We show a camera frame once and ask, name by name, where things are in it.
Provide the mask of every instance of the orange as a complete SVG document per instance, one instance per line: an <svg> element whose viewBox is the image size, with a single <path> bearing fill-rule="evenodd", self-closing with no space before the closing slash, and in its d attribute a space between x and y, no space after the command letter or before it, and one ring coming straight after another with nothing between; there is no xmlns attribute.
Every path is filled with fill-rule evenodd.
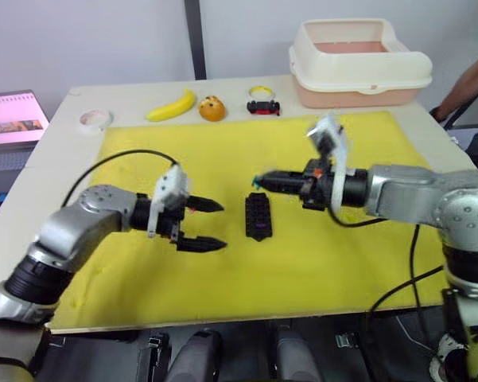
<svg viewBox="0 0 478 382"><path fill-rule="evenodd" d="M207 121L217 122L226 115L226 108L219 98L215 95L205 97L198 106L200 115Z"/></svg>

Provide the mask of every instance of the person's arm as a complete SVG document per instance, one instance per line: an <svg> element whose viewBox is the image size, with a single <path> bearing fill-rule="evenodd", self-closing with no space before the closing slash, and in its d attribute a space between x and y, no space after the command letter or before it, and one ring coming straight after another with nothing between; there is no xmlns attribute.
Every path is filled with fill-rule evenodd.
<svg viewBox="0 0 478 382"><path fill-rule="evenodd" d="M449 115L478 95L478 60L463 73L454 85L453 90L444 98L442 103L431 111L431 115L442 122Z"/></svg>

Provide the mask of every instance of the banana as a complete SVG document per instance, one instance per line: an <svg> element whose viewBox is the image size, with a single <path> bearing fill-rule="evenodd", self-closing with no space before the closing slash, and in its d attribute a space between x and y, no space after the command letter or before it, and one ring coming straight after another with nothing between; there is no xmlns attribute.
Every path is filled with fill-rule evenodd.
<svg viewBox="0 0 478 382"><path fill-rule="evenodd" d="M149 111L145 118L151 122L164 121L185 113L196 102L196 97L189 89L184 89L184 95L175 102L165 106L156 107Z"/></svg>

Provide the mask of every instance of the laptop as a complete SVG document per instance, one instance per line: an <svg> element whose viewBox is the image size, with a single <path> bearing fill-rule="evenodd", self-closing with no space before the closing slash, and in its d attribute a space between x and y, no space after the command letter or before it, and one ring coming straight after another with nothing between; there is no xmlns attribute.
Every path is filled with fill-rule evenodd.
<svg viewBox="0 0 478 382"><path fill-rule="evenodd" d="M0 193L9 191L48 124L31 90L0 93Z"/></svg>

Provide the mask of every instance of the toy car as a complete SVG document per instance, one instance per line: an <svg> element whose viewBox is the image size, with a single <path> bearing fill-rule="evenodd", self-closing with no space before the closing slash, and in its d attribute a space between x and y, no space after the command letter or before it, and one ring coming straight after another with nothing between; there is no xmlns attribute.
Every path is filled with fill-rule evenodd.
<svg viewBox="0 0 478 382"><path fill-rule="evenodd" d="M250 101L247 103L247 110L251 114L276 114L279 115L281 113L281 106L279 102L274 101L273 99L268 101Z"/></svg>

